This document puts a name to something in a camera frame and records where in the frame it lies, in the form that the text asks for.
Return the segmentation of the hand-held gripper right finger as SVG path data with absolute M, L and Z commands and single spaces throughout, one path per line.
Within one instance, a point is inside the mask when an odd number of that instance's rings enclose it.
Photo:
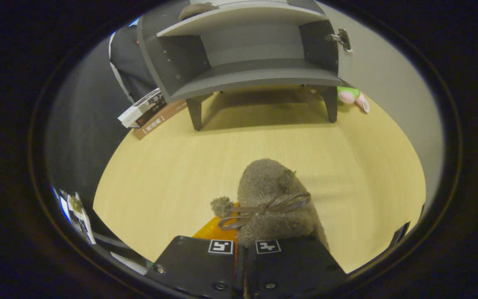
M 258 240 L 247 248 L 245 291 L 251 299 L 305 299 L 346 279 L 316 237 Z

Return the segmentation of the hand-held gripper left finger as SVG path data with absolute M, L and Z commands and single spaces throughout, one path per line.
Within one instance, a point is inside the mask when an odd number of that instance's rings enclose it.
M 215 216 L 194 236 L 176 236 L 146 278 L 196 299 L 234 299 L 239 246 L 237 231 L 224 231 Z

